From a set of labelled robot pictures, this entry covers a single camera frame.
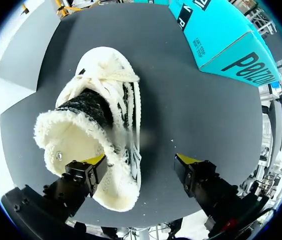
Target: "round table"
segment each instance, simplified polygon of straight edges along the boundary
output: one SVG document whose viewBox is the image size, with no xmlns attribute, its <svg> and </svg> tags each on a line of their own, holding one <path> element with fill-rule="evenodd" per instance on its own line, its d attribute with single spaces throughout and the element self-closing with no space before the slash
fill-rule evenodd
<svg viewBox="0 0 282 240">
<path fill-rule="evenodd" d="M 148 227 L 200 210 L 173 170 L 176 153 L 210 160 L 220 176 L 239 185 L 258 163 L 262 109 L 256 87 L 200 72 L 167 6 L 114 4 L 67 16 L 41 66 L 37 92 L 0 118 L 4 154 L 14 183 L 42 194 L 57 179 L 33 139 L 39 113 L 51 110 L 74 76 L 81 56 L 107 46 L 119 50 L 140 76 L 140 196 L 128 212 L 86 199 L 74 219 L 104 227 Z"/>
</svg>

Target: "teal box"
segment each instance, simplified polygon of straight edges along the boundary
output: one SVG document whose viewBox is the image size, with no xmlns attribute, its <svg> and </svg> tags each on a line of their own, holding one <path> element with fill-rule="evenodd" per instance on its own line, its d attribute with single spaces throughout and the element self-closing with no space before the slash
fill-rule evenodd
<svg viewBox="0 0 282 240">
<path fill-rule="evenodd" d="M 169 5 L 169 0 L 134 0 L 135 3 Z"/>
<path fill-rule="evenodd" d="M 280 80 L 265 41 L 227 0 L 172 0 L 169 9 L 200 71 L 256 87 Z"/>
</svg>

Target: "shoe eyelet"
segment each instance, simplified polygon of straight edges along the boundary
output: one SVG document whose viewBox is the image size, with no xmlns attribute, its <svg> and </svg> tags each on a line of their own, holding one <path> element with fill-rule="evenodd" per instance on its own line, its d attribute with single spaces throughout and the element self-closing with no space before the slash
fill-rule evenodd
<svg viewBox="0 0 282 240">
<path fill-rule="evenodd" d="M 57 151 L 55 154 L 55 158 L 61 162 L 62 161 L 62 152 Z"/>
</svg>

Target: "screw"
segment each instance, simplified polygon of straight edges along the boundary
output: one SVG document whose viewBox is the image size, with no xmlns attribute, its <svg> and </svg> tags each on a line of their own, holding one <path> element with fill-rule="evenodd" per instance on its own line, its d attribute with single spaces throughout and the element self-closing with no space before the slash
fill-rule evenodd
<svg viewBox="0 0 282 240">
<path fill-rule="evenodd" d="M 14 207 L 13 207 L 14 211 L 18 212 L 20 211 L 20 205 L 18 204 L 15 204 Z"/>
<path fill-rule="evenodd" d="M 27 198 L 24 198 L 24 199 L 22 200 L 22 203 L 28 205 L 28 204 L 29 204 L 29 200 L 28 200 Z"/>
</svg>

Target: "white sneaker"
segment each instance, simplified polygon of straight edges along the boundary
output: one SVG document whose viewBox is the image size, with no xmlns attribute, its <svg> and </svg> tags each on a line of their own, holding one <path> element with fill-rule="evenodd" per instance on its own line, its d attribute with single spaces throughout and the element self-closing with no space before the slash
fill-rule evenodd
<svg viewBox="0 0 282 240">
<path fill-rule="evenodd" d="M 79 61 L 56 109 L 41 113 L 34 127 L 46 168 L 58 176 L 72 160 L 106 155 L 108 169 L 93 198 L 118 212 L 133 208 L 141 186 L 138 81 L 119 51 L 93 48 Z"/>
</svg>

